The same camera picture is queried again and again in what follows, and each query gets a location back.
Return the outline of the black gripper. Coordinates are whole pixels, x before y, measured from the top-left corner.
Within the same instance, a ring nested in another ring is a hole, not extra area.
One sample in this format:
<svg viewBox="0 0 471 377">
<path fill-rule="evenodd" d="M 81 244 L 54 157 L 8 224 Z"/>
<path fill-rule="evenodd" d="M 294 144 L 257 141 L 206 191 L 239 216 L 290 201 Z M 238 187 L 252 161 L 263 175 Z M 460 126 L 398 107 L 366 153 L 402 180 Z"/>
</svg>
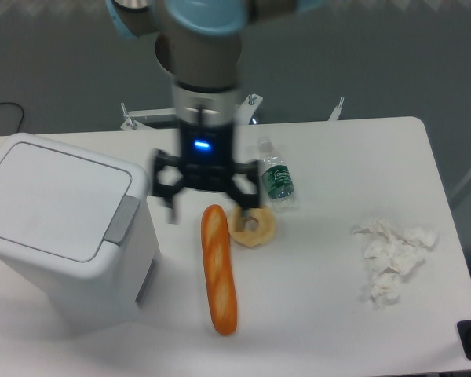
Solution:
<svg viewBox="0 0 471 377">
<path fill-rule="evenodd" d="M 204 126 L 178 122 L 180 157 L 156 149 L 152 158 L 152 195 L 162 198 L 170 211 L 168 222 L 177 224 L 174 198 L 185 187 L 207 192 L 232 192 L 242 216 L 262 204 L 260 163 L 253 159 L 235 163 L 233 137 L 235 125 Z M 167 167 L 176 168 L 180 177 L 163 183 L 160 174 Z"/>
</svg>

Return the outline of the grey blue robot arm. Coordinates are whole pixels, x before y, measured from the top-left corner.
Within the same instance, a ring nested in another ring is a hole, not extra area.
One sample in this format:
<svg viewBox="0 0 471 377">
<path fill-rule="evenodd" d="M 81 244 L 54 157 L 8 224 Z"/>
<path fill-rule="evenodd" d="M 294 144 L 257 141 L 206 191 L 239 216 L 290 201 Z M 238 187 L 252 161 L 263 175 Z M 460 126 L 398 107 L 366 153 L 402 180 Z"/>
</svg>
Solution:
<svg viewBox="0 0 471 377">
<path fill-rule="evenodd" d="M 126 38 L 157 33 L 155 55 L 171 77 L 178 156 L 156 150 L 152 195 L 174 208 L 183 189 L 223 192 L 243 211 L 261 205 L 258 163 L 234 160 L 241 32 L 322 1 L 108 1 Z"/>
</svg>

